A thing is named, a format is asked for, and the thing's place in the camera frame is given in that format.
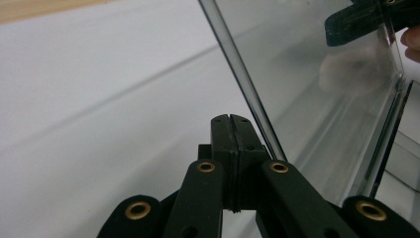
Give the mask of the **wooden table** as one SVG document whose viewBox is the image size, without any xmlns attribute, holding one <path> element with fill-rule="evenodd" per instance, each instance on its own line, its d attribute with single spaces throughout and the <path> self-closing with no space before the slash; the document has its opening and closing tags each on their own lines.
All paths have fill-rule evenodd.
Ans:
<svg viewBox="0 0 420 238">
<path fill-rule="evenodd" d="M 0 24 L 106 4 L 113 0 L 0 0 Z"/>
</svg>

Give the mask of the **white foam board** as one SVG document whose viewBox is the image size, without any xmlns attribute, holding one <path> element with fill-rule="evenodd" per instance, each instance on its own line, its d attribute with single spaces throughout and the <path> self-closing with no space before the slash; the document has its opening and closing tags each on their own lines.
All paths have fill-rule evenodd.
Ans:
<svg viewBox="0 0 420 238">
<path fill-rule="evenodd" d="M 0 24 L 0 238 L 97 238 L 181 185 L 221 114 L 253 113 L 199 0 Z"/>
</svg>

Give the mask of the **clear plastic compartment box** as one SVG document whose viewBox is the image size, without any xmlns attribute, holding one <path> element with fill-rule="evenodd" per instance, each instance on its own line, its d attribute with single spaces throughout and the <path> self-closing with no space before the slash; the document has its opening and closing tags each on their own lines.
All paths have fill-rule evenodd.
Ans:
<svg viewBox="0 0 420 238">
<path fill-rule="evenodd" d="M 420 143 L 402 128 L 419 85 L 397 33 L 329 47 L 324 22 L 352 0 L 199 0 L 270 154 L 329 201 L 365 195 L 420 230 Z"/>
</svg>

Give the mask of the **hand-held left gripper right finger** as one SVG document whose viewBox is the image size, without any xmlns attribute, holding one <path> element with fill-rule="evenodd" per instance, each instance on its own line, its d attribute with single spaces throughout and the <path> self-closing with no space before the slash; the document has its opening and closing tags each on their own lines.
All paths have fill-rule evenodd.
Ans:
<svg viewBox="0 0 420 238">
<path fill-rule="evenodd" d="M 232 115 L 231 122 L 238 149 L 234 162 L 233 210 L 256 210 L 260 198 L 260 167 L 269 154 L 250 120 Z"/>
</svg>

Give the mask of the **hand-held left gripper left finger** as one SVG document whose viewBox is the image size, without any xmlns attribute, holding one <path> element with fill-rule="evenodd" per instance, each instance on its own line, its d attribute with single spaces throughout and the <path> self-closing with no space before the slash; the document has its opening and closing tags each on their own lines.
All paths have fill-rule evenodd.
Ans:
<svg viewBox="0 0 420 238">
<path fill-rule="evenodd" d="M 210 122 L 211 141 L 198 146 L 199 160 L 214 160 L 224 170 L 223 206 L 232 212 L 238 211 L 236 198 L 236 171 L 238 147 L 233 122 L 228 114 L 219 115 Z"/>
</svg>

